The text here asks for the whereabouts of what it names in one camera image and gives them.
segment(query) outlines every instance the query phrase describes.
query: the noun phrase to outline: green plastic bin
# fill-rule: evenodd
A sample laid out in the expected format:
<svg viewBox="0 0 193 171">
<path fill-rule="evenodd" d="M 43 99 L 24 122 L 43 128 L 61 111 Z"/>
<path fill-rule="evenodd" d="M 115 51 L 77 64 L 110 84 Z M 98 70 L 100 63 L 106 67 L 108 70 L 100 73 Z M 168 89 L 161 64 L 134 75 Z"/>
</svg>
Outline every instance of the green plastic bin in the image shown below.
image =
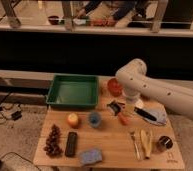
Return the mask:
<svg viewBox="0 0 193 171">
<path fill-rule="evenodd" d="M 98 89 L 97 76 L 55 75 L 46 103 L 55 108 L 94 108 Z"/>
</svg>

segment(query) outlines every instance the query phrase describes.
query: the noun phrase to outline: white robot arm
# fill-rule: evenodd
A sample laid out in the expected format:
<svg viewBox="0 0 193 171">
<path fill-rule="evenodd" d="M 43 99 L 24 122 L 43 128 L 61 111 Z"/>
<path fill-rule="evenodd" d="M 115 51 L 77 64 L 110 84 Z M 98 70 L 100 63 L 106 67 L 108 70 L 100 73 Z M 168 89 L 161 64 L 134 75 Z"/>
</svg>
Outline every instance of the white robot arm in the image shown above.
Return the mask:
<svg viewBox="0 0 193 171">
<path fill-rule="evenodd" d="M 147 66 L 141 59 L 130 61 L 116 72 L 126 99 L 136 102 L 141 93 L 193 120 L 193 89 L 149 78 L 146 72 Z"/>
</svg>

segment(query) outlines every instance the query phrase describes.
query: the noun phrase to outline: person's arm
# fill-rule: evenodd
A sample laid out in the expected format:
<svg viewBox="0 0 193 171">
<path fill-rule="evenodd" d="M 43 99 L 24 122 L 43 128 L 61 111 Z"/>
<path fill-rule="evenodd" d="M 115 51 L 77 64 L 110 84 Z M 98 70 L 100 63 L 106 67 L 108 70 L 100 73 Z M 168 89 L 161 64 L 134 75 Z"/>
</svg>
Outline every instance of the person's arm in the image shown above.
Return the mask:
<svg viewBox="0 0 193 171">
<path fill-rule="evenodd" d="M 125 1 L 124 4 L 119 8 L 117 12 L 113 14 L 114 20 L 120 20 L 123 18 L 129 11 L 131 11 L 136 5 L 136 1 Z"/>
<path fill-rule="evenodd" d="M 86 14 L 90 11 L 96 9 L 96 7 L 101 3 L 102 1 L 90 1 L 85 7 Z"/>
</svg>

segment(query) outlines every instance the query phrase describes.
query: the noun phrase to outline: bowl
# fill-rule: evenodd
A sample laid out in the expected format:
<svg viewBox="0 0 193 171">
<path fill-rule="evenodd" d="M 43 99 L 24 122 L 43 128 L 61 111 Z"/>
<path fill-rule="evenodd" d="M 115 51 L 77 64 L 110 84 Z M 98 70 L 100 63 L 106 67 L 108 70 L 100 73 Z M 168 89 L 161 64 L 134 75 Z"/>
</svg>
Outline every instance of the bowl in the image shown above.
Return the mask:
<svg viewBox="0 0 193 171">
<path fill-rule="evenodd" d="M 51 25 L 58 25 L 59 24 L 59 16 L 51 15 L 48 17 L 48 21 Z"/>
</svg>

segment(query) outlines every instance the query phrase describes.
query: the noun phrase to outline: apple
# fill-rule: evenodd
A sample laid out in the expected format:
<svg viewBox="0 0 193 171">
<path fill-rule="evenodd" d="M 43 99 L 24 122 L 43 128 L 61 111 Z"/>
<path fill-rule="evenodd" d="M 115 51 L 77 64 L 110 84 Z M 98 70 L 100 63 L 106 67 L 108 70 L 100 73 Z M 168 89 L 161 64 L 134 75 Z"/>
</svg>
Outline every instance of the apple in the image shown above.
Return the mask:
<svg viewBox="0 0 193 171">
<path fill-rule="evenodd" d="M 79 125 L 79 117 L 76 113 L 70 113 L 67 117 L 67 122 L 72 128 L 76 128 Z"/>
</svg>

